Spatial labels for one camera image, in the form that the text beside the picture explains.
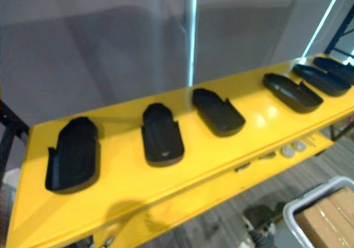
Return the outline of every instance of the led light strip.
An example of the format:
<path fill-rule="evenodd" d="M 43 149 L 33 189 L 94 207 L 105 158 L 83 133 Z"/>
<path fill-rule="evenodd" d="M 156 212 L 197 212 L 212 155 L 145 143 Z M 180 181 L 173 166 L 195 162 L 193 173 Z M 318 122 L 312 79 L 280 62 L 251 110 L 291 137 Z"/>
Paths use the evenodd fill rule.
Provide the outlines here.
<path fill-rule="evenodd" d="M 197 0 L 191 0 L 190 39 L 189 39 L 190 40 L 190 53 L 189 53 L 189 68 L 188 68 L 188 86 L 193 86 L 193 78 L 194 78 L 196 21 L 197 21 Z"/>
<path fill-rule="evenodd" d="M 323 27 L 323 24 L 325 23 L 328 15 L 329 15 L 330 11 L 332 10 L 332 8 L 333 8 L 335 3 L 336 3 L 336 0 L 331 0 L 330 5 L 327 7 L 327 10 L 326 10 L 325 14 L 323 15 L 323 17 L 322 17 L 322 19 L 320 21 L 320 24 L 317 26 L 314 35 L 310 39 L 310 41 L 309 41 L 309 43 L 308 43 L 308 45 L 307 45 L 306 49 L 304 50 L 304 53 L 302 54 L 301 57 L 305 57 L 306 54 L 309 52 L 310 47 L 312 46 L 312 44 L 313 44 L 314 40 L 316 39 L 318 33 L 320 32 L 321 28 Z"/>

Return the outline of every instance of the round button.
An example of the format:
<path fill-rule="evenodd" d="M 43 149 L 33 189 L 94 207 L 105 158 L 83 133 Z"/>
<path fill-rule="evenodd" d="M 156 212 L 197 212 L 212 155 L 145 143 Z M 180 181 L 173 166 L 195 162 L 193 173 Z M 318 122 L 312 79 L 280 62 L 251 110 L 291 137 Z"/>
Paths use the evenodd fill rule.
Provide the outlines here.
<path fill-rule="evenodd" d="M 291 146 L 285 146 L 280 149 L 283 156 L 287 158 L 292 158 L 295 156 L 295 150 Z"/>
<path fill-rule="evenodd" d="M 295 150 L 297 151 L 304 151 L 306 150 L 306 145 L 304 143 L 302 143 L 301 141 L 295 141 L 293 142 L 293 147 L 295 148 Z"/>

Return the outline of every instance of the gray carpet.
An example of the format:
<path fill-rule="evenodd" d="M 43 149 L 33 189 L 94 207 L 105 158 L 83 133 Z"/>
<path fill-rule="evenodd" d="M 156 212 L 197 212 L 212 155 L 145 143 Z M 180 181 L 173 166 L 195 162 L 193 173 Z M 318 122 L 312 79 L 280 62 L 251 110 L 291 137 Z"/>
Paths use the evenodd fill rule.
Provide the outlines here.
<path fill-rule="evenodd" d="M 321 155 L 221 203 L 140 248 L 235 248 L 248 238 L 241 222 L 245 208 L 256 204 L 274 208 L 277 202 L 289 202 L 313 185 L 337 175 L 354 178 L 354 141 L 347 137 Z"/>

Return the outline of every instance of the yellow shelf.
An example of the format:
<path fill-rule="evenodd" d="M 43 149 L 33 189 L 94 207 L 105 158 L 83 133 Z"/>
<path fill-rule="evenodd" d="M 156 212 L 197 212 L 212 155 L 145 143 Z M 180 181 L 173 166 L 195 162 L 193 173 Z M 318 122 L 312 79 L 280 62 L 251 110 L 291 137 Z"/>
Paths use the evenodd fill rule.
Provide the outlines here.
<path fill-rule="evenodd" d="M 229 97 L 246 118 L 243 129 L 231 137 L 211 133 L 192 107 L 190 87 L 33 126 L 7 247 L 69 244 L 354 112 L 354 87 L 340 97 L 314 89 L 324 103 L 311 113 L 288 108 L 262 85 L 262 78 L 278 73 L 299 81 L 290 73 L 292 65 L 288 61 L 195 86 Z M 153 168 L 145 161 L 140 126 L 143 111 L 154 102 L 172 110 L 185 146 L 184 158 L 170 167 Z M 88 116 L 99 129 L 100 177 L 85 190 L 58 195 L 44 187 L 48 147 L 56 146 L 59 131 L 77 116 Z"/>
<path fill-rule="evenodd" d="M 93 235 L 96 247 L 102 247 L 110 236 L 115 238 L 110 248 L 136 247 L 332 145 L 320 132 L 302 141 L 307 149 L 296 152 L 293 158 L 276 150 L 275 158 L 251 159 L 251 164 L 239 172 L 229 170 L 99 230 Z"/>

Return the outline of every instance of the white plastic bin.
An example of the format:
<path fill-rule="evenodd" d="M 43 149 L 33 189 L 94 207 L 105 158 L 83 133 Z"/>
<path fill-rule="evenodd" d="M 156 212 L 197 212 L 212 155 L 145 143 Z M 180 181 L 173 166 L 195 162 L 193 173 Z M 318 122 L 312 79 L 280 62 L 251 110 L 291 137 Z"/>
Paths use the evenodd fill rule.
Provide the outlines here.
<path fill-rule="evenodd" d="M 296 222 L 294 213 L 296 213 L 297 210 L 303 209 L 309 204 L 344 187 L 349 187 L 354 191 L 354 181 L 348 177 L 334 177 L 331 178 L 328 182 L 322 183 L 315 188 L 312 188 L 299 198 L 296 198 L 295 200 L 285 205 L 283 209 L 285 223 L 303 248 L 315 248 L 315 246 L 307 238 L 303 230 Z"/>

